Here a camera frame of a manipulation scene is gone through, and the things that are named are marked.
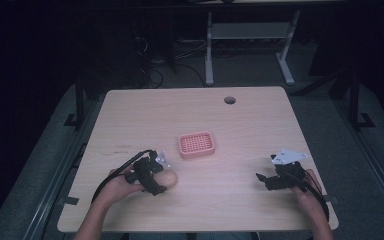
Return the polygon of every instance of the table top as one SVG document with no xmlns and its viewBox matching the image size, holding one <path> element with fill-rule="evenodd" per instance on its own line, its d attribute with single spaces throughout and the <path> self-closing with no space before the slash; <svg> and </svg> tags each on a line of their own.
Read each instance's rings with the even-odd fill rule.
<svg viewBox="0 0 384 240">
<path fill-rule="evenodd" d="M 233 97 L 234 104 L 224 99 Z M 184 160 L 178 137 L 209 131 L 215 153 Z M 110 91 L 103 103 L 58 229 L 79 228 L 110 169 L 146 149 L 165 151 L 179 182 L 163 194 L 138 192 L 115 204 L 103 231 L 273 231 L 309 229 L 289 189 L 268 191 L 255 173 L 274 176 L 271 154 L 307 153 L 320 176 L 285 91 L 280 87 Z M 330 203 L 330 224 L 338 219 Z"/>
</svg>

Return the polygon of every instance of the black cable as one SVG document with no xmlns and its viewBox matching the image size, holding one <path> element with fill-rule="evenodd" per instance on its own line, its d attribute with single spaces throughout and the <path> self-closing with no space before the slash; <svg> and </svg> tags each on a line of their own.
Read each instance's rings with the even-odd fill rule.
<svg viewBox="0 0 384 240">
<path fill-rule="evenodd" d="M 192 71 L 194 71 L 194 72 L 196 73 L 196 75 L 198 75 L 199 79 L 201 80 L 202 86 L 203 86 L 203 87 L 207 87 L 207 85 L 205 84 L 204 79 L 201 77 L 201 75 L 199 74 L 199 72 L 198 72 L 195 68 L 193 68 L 193 67 L 191 67 L 191 66 L 188 66 L 188 65 L 180 64 L 180 63 L 176 63 L 176 65 L 177 65 L 177 66 L 181 66 L 181 67 L 186 67 L 186 68 L 189 68 L 189 69 L 191 69 Z"/>
<path fill-rule="evenodd" d="M 93 194 L 93 197 L 92 197 L 92 203 L 93 201 L 95 201 L 96 197 L 98 197 L 99 193 L 101 192 L 101 190 L 105 187 L 105 185 L 111 181 L 112 179 L 120 176 L 121 172 L 126 169 L 130 164 L 132 164 L 133 162 L 135 162 L 136 160 L 138 160 L 143 154 L 145 153 L 149 153 L 149 152 L 152 152 L 152 150 L 145 150 L 145 151 L 142 151 L 142 152 L 139 152 L 138 154 L 136 154 L 134 157 L 132 157 L 129 161 L 127 161 L 126 163 L 124 163 L 121 167 L 117 168 L 117 170 L 115 170 L 113 173 L 111 173 L 110 175 L 108 175 L 108 177 L 106 177 L 104 179 L 104 181 L 101 182 L 101 184 L 99 184 L 98 188 L 96 189 L 95 193 Z"/>
<path fill-rule="evenodd" d="M 311 181 L 313 181 L 313 183 L 316 186 L 317 190 L 319 191 L 320 195 L 323 195 L 322 190 L 319 188 L 319 186 L 317 185 L 317 183 L 314 180 L 314 178 L 310 175 L 310 173 L 308 173 L 307 170 L 304 170 L 304 171 L 305 171 L 305 173 L 307 173 L 307 176 L 310 177 Z"/>
<path fill-rule="evenodd" d="M 233 49 L 234 53 L 229 53 L 230 48 Z M 241 46 L 240 44 L 232 44 L 227 42 L 220 42 L 216 45 L 214 45 L 214 58 L 232 58 L 239 55 L 242 55 L 239 53 L 239 48 L 243 48 L 244 52 L 246 52 L 247 48 L 245 46 Z"/>
<path fill-rule="evenodd" d="M 179 54 L 179 55 L 175 56 L 175 59 L 187 58 L 187 57 L 191 57 L 193 55 L 196 55 L 198 53 L 205 52 L 206 51 L 206 46 L 207 46 L 207 44 L 204 42 L 198 48 L 195 48 L 193 50 L 189 50 L 189 51 L 187 51 L 185 53 L 182 53 L 182 54 Z"/>
<path fill-rule="evenodd" d="M 156 87 L 153 87 L 152 83 L 154 83 L 154 81 L 152 81 L 151 77 L 149 76 L 149 80 L 150 80 L 150 82 L 151 82 L 151 87 L 154 88 L 154 89 L 157 89 L 157 88 L 161 87 L 162 84 L 163 84 L 163 82 L 164 82 L 164 76 L 163 76 L 163 74 L 162 74 L 160 71 L 158 71 L 158 70 L 156 70 L 156 69 L 154 69 L 154 68 L 149 68 L 149 70 L 154 71 L 154 72 L 157 73 L 157 74 L 160 76 L 160 78 L 161 78 L 161 80 L 160 80 L 160 82 L 157 84 L 157 86 L 156 86 Z"/>
<path fill-rule="evenodd" d="M 145 72 L 145 70 L 143 70 L 143 68 L 141 70 L 147 76 L 147 81 L 146 81 L 145 85 L 143 86 L 143 88 L 149 88 L 149 85 L 151 83 L 151 77 L 149 76 L 149 72 Z"/>
</svg>

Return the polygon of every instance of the dark background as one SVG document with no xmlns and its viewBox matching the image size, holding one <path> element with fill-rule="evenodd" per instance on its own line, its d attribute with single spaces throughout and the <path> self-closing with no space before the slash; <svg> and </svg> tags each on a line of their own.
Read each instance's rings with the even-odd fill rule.
<svg viewBox="0 0 384 240">
<path fill-rule="evenodd" d="M 133 35 L 147 37 L 150 47 L 169 59 L 170 41 L 205 34 L 199 27 L 205 26 L 205 15 L 202 21 L 197 13 L 61 13 L 79 6 L 84 2 L 0 1 L 0 207 L 77 78 L 90 98 L 109 89 L 140 88 L 147 63 L 138 58 Z M 303 11 L 294 41 L 310 39 L 319 42 L 319 50 L 309 74 L 352 66 L 384 108 L 384 1 Z"/>
</svg>

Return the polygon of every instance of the sponge holder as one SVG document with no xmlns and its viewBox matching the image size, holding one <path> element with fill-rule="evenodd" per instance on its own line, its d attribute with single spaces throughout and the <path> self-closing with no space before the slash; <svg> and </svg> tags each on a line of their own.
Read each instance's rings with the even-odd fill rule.
<svg viewBox="0 0 384 240">
<path fill-rule="evenodd" d="M 179 149 L 183 159 L 191 159 L 213 154 L 215 145 L 211 133 L 204 131 L 181 135 Z"/>
</svg>

